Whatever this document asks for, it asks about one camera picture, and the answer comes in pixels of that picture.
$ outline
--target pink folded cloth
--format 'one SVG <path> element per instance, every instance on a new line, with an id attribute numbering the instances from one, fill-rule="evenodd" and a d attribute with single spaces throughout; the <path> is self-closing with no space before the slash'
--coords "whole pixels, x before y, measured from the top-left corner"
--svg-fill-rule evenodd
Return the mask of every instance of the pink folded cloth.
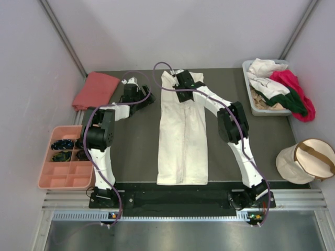
<path id="1" fill-rule="evenodd" d="M 86 110 L 90 106 L 101 106 L 109 103 L 120 80 L 103 73 L 89 73 L 84 87 L 74 99 L 72 106 L 76 111 Z"/>

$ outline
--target red cloth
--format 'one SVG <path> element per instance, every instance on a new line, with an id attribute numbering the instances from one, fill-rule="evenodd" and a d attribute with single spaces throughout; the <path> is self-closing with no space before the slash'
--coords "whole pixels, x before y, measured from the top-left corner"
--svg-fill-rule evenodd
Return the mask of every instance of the red cloth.
<path id="1" fill-rule="evenodd" d="M 300 99 L 302 100 L 305 108 L 307 109 L 307 116 L 303 117 L 301 114 L 299 113 L 294 113 L 292 112 L 292 115 L 297 118 L 298 120 L 302 121 L 302 122 L 310 122 L 312 120 L 314 120 L 315 118 L 315 108 L 314 105 L 312 103 L 312 101 L 310 101 L 304 94 L 303 89 L 300 87 L 299 85 L 299 81 L 298 78 L 290 71 L 290 70 L 285 70 L 282 72 L 274 72 L 270 79 L 279 82 L 283 85 L 285 85 L 286 87 L 291 87 L 292 89 L 294 89 Z"/>
<path id="2" fill-rule="evenodd" d="M 74 99 L 72 106 L 76 111 L 86 110 L 90 106 L 101 106 L 109 103 L 120 80 L 103 73 L 89 73 L 84 87 Z"/>

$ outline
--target brown handle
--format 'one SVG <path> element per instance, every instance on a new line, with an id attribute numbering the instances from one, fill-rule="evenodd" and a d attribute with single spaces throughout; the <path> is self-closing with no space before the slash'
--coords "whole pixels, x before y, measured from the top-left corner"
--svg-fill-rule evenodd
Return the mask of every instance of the brown handle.
<path id="1" fill-rule="evenodd" d="M 304 144 L 304 143 L 300 143 L 298 146 L 301 150 L 305 151 L 306 153 L 312 155 L 313 157 L 321 160 L 322 162 L 324 162 L 326 165 L 329 166 L 330 171 L 335 174 L 335 165 L 334 163 L 330 160 L 330 158 L 328 158 L 327 156 L 325 156 L 324 154 L 315 151 L 314 148 Z"/>

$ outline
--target gray wall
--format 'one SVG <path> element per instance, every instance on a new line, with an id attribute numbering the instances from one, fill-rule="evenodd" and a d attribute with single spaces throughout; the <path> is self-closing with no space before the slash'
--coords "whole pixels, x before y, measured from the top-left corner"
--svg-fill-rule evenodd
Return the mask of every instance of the gray wall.
<path id="1" fill-rule="evenodd" d="M 297 141 L 319 138 L 335 149 L 335 1 L 322 0 L 299 36 L 288 61 L 316 108 L 313 122 L 291 120 Z M 335 221 L 335 178 L 317 182 Z"/>
<path id="2" fill-rule="evenodd" d="M 308 0 L 49 0 L 87 72 L 277 58 Z"/>
<path id="3" fill-rule="evenodd" d="M 30 250 L 50 133 L 71 123 L 82 78 L 36 0 L 0 2 L 0 249 Z"/>

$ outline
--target pink organizer box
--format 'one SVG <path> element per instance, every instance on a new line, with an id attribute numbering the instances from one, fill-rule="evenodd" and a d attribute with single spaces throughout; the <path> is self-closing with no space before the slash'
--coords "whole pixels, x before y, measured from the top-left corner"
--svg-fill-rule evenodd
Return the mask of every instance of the pink organizer box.
<path id="1" fill-rule="evenodd" d="M 63 126 L 53 129 L 52 136 L 48 145 L 46 158 L 38 180 L 40 189 L 51 190 L 86 190 L 94 186 L 95 176 L 93 165 L 90 161 L 79 161 L 76 157 L 79 149 L 74 147 L 71 161 L 52 162 L 52 157 L 61 150 L 51 149 L 51 145 L 57 140 L 73 140 L 75 142 L 80 138 L 82 126 Z"/>

